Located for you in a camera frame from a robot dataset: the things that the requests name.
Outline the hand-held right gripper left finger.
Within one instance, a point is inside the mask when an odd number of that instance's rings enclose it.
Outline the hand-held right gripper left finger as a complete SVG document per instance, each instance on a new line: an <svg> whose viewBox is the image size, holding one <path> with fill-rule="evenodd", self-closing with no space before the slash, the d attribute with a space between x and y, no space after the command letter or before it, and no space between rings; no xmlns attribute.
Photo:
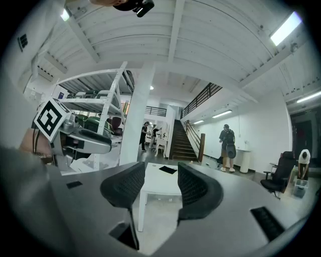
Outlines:
<svg viewBox="0 0 321 257"><path fill-rule="evenodd" d="M144 178L145 164L137 162L105 179L100 185L102 196L113 207L125 210L122 221L109 234L134 250L139 250L139 241L135 231L132 205L144 185Z"/></svg>

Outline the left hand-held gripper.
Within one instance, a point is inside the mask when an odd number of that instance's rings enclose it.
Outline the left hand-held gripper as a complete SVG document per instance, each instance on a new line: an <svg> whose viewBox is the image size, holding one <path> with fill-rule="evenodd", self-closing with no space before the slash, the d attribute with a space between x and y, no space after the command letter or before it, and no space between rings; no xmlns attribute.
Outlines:
<svg viewBox="0 0 321 257"><path fill-rule="evenodd" d="M91 154L107 154L112 147L110 138L80 127L78 116L52 97L41 104L34 124L48 140L58 168L69 168L73 161Z"/></svg>

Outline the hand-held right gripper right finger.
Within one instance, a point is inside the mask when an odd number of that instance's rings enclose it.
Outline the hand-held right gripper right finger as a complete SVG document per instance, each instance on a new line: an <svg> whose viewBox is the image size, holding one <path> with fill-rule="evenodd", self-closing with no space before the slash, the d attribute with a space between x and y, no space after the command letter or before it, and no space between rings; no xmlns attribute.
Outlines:
<svg viewBox="0 0 321 257"><path fill-rule="evenodd" d="M224 190L219 181L184 163L178 164L178 187L182 208L177 226L182 222L213 219L223 201Z"/></svg>

